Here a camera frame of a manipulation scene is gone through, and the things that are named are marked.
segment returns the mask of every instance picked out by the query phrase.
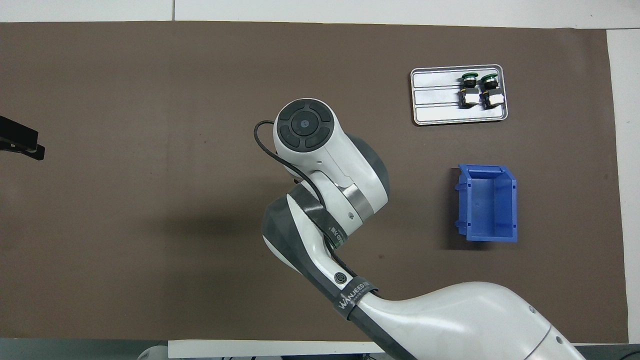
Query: button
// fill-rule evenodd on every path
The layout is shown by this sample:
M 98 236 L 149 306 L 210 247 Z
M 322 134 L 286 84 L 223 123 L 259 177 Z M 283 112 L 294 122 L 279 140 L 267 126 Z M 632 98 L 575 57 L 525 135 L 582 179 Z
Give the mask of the button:
M 312 101 L 309 104 L 309 108 L 314 110 L 318 115 L 320 115 L 320 120 L 324 122 L 329 122 L 333 120 L 333 116 L 331 115 L 331 111 L 327 108 L 323 103 Z
M 309 149 L 316 146 L 317 144 L 323 142 L 324 139 L 326 139 L 327 135 L 329 135 L 329 128 L 324 126 L 321 127 L 320 130 L 318 130 L 318 134 L 315 134 L 314 136 L 311 136 L 310 138 L 305 140 L 305 147 Z
M 291 133 L 291 130 L 289 130 L 289 126 L 280 126 L 280 136 L 282 136 L 284 141 L 289 145 L 293 147 L 300 146 L 300 139 L 296 138 L 296 136 Z
M 309 136 L 318 128 L 318 117 L 308 110 L 298 111 L 291 118 L 293 132 L 300 136 Z
M 291 115 L 293 115 L 294 112 L 301 110 L 304 107 L 305 107 L 304 100 L 296 100 L 290 103 L 289 105 L 285 106 L 285 108 L 282 109 L 282 111 L 280 112 L 280 115 L 278 116 L 278 118 L 282 120 L 289 120 L 289 118 L 291 118 Z

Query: round button panel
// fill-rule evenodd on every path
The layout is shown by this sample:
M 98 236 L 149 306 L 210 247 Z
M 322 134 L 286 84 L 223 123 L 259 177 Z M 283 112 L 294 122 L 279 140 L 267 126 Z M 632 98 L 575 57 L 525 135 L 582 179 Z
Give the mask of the round button panel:
M 300 99 L 278 114 L 278 137 L 291 150 L 309 152 L 329 140 L 333 124 L 333 115 L 327 105 L 313 99 Z

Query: white panel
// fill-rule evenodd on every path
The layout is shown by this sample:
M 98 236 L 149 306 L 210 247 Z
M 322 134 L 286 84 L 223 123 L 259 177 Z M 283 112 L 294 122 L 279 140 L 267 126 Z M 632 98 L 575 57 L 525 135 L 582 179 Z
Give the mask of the white panel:
M 174 340 L 169 357 L 283 356 L 323 354 L 368 354 L 383 352 L 373 342 L 352 341 L 257 341 Z
M 640 29 L 609 30 L 607 43 L 616 117 L 629 342 L 640 343 Z
M 640 1 L 176 0 L 175 19 L 638 28 Z
M 0 0 L 0 22 L 171 20 L 172 0 Z

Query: brown surface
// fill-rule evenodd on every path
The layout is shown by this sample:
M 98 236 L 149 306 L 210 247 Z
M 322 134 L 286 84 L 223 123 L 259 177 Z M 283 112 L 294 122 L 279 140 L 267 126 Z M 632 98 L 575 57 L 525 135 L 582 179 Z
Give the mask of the brown surface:
M 473 63 L 504 67 L 509 118 L 414 126 L 409 72 Z M 572 341 L 627 341 L 605 31 L 0 24 L 0 67 L 0 113 L 47 147 L 0 153 L 2 337 L 365 340 L 260 236 L 292 183 L 253 125 L 310 96 L 390 173 L 339 251 L 383 296 L 497 282 Z M 456 234 L 458 163 L 511 169 L 518 243 Z

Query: green cap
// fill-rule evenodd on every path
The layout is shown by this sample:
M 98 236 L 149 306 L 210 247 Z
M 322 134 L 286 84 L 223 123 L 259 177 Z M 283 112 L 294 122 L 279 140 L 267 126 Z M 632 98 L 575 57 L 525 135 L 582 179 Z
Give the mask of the green cap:
M 493 73 L 493 74 L 489 74 L 489 75 L 485 75 L 485 76 L 483 76 L 481 80 L 482 80 L 482 81 L 487 81 L 487 80 L 489 80 L 489 79 L 496 78 L 497 76 L 498 76 L 498 74 Z

